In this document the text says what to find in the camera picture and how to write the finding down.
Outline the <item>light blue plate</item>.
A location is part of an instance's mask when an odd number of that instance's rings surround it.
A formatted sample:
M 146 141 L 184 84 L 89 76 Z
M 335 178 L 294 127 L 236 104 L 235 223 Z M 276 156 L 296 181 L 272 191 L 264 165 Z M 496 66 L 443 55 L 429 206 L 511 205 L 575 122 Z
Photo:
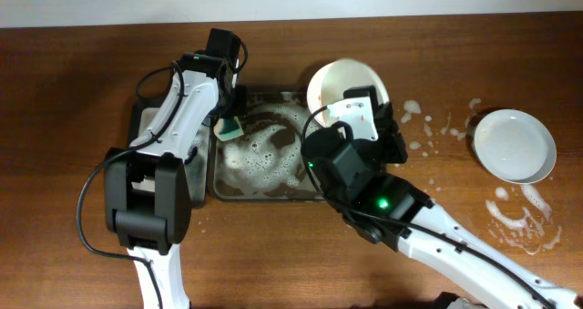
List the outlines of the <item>light blue plate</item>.
M 557 146 L 537 118 L 515 109 L 499 109 L 477 123 L 473 150 L 482 166 L 500 180 L 527 185 L 555 168 Z

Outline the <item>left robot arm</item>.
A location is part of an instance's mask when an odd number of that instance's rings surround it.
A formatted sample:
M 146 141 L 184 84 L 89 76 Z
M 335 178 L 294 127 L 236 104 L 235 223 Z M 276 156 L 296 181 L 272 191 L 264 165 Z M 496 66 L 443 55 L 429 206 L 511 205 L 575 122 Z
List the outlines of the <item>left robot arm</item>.
M 191 215 L 187 166 L 196 156 L 193 141 L 204 120 L 235 104 L 243 65 L 226 55 L 183 55 L 170 67 L 166 96 L 154 118 L 127 150 L 107 154 L 106 225 L 137 257 L 147 308 L 190 306 L 180 265 Z

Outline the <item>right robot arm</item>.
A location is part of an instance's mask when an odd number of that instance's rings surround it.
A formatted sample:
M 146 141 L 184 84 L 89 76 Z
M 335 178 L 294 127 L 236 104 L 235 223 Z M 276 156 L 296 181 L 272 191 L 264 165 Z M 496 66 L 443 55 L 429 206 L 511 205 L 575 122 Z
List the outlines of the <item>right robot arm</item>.
M 488 308 L 581 307 L 581 295 L 505 257 L 428 194 L 384 169 L 407 160 L 392 105 L 372 108 L 354 98 L 326 106 L 338 108 L 348 115 L 302 131 L 301 154 L 314 188 L 362 238 L 431 267 Z

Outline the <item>green yellow sponge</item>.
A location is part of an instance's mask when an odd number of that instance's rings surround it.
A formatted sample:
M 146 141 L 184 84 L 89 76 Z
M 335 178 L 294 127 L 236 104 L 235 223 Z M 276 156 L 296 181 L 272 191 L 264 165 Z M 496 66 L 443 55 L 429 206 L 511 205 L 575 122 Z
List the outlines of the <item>green yellow sponge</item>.
M 219 118 L 213 127 L 215 137 L 219 141 L 230 141 L 244 135 L 243 128 L 237 117 Z

